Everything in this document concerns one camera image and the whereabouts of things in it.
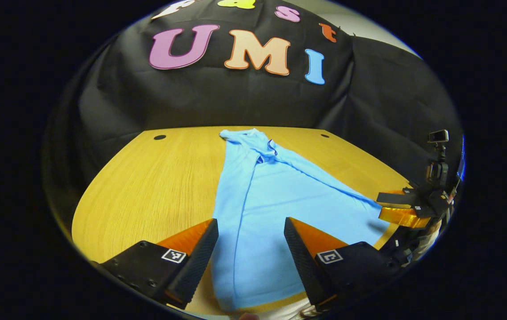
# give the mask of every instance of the cloth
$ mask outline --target cloth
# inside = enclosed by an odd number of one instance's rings
[[[374,244],[389,226],[381,206],[345,186],[257,129],[223,130],[224,168],[213,217],[216,297],[225,310],[282,300],[304,291],[283,235],[290,216],[352,244]]]

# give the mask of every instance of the wooden table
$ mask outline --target wooden table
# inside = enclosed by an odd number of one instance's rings
[[[225,158],[225,140],[219,132],[252,128],[217,126],[141,133],[109,161],[82,196],[72,223],[75,245],[88,259],[103,263],[137,241],[157,243],[210,219]],[[410,187],[383,162],[325,130],[255,128],[368,198],[375,199],[381,191]],[[155,140],[159,135],[166,138]],[[374,247],[380,249],[396,229],[397,225],[391,224]],[[247,311],[264,312],[303,298],[304,293]],[[186,310],[227,314],[213,295],[209,267]]]

